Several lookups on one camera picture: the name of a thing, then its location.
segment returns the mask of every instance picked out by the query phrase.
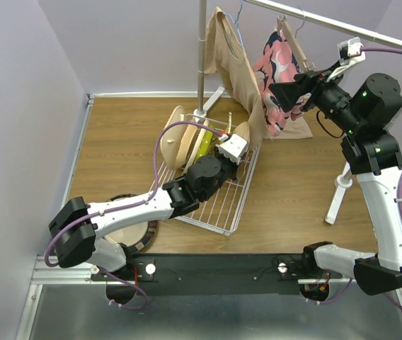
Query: metal floor panel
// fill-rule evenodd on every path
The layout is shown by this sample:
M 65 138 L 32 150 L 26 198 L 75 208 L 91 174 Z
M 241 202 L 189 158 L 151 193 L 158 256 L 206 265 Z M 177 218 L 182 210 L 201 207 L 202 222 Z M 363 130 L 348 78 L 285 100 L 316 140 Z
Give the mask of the metal floor panel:
M 354 285 L 331 305 L 300 297 L 156 297 L 141 311 L 109 306 L 103 285 L 44 286 L 31 339 L 402 339 L 402 314 Z

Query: beige shirt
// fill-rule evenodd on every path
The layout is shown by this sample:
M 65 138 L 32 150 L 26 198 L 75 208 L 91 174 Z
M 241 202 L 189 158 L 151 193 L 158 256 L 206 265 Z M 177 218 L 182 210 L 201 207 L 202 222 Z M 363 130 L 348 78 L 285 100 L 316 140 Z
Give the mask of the beige shirt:
M 267 135 L 258 84 L 245 50 L 218 7 L 207 24 L 205 51 L 205 74 L 215 72 L 222 78 L 226 92 L 248 111 L 250 148 L 254 149 Z

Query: white tripod leg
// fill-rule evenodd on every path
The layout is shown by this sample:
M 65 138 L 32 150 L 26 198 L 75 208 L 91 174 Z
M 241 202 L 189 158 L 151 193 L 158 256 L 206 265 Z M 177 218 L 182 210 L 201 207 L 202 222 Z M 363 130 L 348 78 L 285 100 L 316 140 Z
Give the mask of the white tripod leg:
M 349 163 L 346 162 L 342 174 L 335 178 L 335 186 L 335 194 L 326 215 L 326 222 L 331 225 L 336 221 L 346 190 L 352 186 L 352 173 Z

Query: white bracket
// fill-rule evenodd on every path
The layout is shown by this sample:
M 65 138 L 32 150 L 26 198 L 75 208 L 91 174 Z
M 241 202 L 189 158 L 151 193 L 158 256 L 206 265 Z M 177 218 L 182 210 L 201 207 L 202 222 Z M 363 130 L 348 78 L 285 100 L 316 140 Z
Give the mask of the white bracket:
M 338 44 L 338 52 L 340 55 L 340 64 L 337 69 L 335 69 L 331 75 L 327 78 L 327 82 L 338 78 L 341 74 L 346 72 L 349 68 L 363 62 L 366 59 L 364 52 L 361 52 L 363 44 L 360 38 L 353 38 Z M 348 56 L 345 57 L 343 54 L 344 49 L 348 51 Z

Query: yellow object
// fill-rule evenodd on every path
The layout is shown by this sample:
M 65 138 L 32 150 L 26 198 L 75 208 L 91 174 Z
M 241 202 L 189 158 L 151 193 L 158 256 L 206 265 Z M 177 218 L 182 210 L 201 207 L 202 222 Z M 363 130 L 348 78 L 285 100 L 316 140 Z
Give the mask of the yellow object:
M 213 132 L 206 131 L 204 137 L 202 138 L 200 148 L 198 149 L 197 154 L 195 156 L 195 161 L 193 163 L 195 163 L 200 157 L 205 156 L 208 153 L 209 146 L 210 143 L 212 142 L 213 136 L 214 136 Z

